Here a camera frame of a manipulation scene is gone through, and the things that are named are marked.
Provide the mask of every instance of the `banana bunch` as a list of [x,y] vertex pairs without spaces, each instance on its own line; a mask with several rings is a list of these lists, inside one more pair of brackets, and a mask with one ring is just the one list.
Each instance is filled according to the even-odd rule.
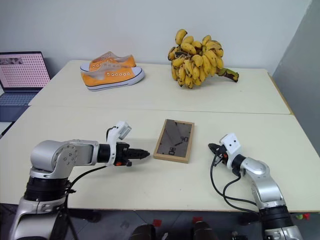
[[180,29],[175,35],[175,43],[168,53],[171,61],[172,78],[180,87],[186,85],[192,89],[194,85],[200,86],[211,75],[227,77],[237,82],[239,74],[224,68],[224,50],[218,41],[212,40],[210,35],[202,41],[195,41],[193,36]]

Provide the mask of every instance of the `robotic arm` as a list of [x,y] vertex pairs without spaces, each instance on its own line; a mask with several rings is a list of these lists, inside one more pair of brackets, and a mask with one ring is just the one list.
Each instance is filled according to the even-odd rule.
[[31,153],[32,167],[24,196],[10,231],[10,240],[64,239],[68,225],[64,203],[74,166],[131,166],[129,159],[143,159],[149,152],[129,148],[123,140],[131,127],[124,121],[107,131],[106,144],[97,141],[46,140]]
[[221,145],[210,143],[211,151],[236,175],[242,175],[251,183],[251,190],[260,213],[260,221],[266,240],[303,240],[297,226],[291,220],[285,199],[279,186],[270,176],[270,169],[262,161],[240,154],[241,145],[234,133],[220,140]]

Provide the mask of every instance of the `red object on floor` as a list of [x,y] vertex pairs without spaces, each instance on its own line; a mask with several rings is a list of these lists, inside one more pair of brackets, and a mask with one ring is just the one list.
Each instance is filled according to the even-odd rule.
[[310,219],[310,213],[303,214],[303,218],[309,220]]
[[192,218],[192,223],[196,224],[196,222],[202,221],[204,218],[202,216],[194,216]]
[[155,227],[160,227],[161,224],[162,224],[162,220],[153,219],[153,223],[152,223],[153,226],[155,226]]

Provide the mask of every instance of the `white shoe sole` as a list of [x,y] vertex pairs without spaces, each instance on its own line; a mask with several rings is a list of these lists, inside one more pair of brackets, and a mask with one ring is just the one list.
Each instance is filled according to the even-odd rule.
[[114,89],[114,88],[119,88],[119,87],[125,87],[125,86],[130,86],[133,84],[136,84],[139,82],[141,79],[145,77],[145,72],[141,69],[141,71],[133,78],[130,78],[126,81],[121,81],[121,82],[115,82],[115,83],[107,83],[107,84],[101,84],[101,85],[96,85],[96,86],[88,86],[86,87],[90,91],[101,91],[104,89]]

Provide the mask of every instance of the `sneaker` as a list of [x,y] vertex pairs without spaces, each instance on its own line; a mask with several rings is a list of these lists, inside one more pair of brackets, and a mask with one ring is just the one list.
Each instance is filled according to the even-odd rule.
[[136,84],[144,78],[141,67],[123,67],[118,63],[105,62],[95,71],[81,71],[86,87],[91,91],[100,91]]
[[80,68],[85,72],[96,71],[103,63],[120,64],[124,68],[133,68],[136,66],[136,61],[132,55],[120,57],[116,56],[113,52],[108,51],[91,62],[81,64]]

